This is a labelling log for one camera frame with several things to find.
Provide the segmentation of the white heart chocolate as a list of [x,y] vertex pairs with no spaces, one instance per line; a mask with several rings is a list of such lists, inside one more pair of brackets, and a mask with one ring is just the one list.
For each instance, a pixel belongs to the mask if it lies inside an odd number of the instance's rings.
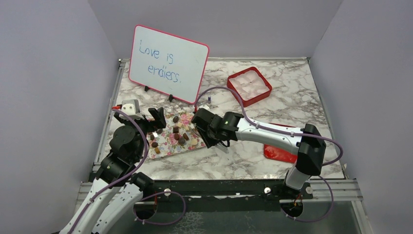
[[190,144],[191,144],[191,146],[197,145],[198,144],[198,139],[196,139],[196,138],[191,139]]

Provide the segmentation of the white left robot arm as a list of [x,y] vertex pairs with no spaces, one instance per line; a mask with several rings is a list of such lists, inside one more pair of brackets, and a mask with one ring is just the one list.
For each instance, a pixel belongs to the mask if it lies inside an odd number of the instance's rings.
[[166,127],[164,109],[149,108],[152,120],[139,115],[131,104],[118,105],[113,111],[122,125],[113,133],[109,154],[62,234],[106,234],[135,202],[153,194],[153,180],[137,170],[149,153],[147,133]]

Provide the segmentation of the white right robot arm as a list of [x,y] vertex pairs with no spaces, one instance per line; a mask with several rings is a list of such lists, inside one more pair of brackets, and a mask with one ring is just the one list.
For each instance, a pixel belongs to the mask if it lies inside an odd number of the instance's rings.
[[208,148],[228,147],[231,141],[251,141],[296,155],[294,166],[281,185],[286,198],[294,198],[310,177],[321,174],[326,143],[312,124],[306,124],[304,128],[279,126],[235,112],[227,112],[221,117],[205,108],[198,109],[191,123]]

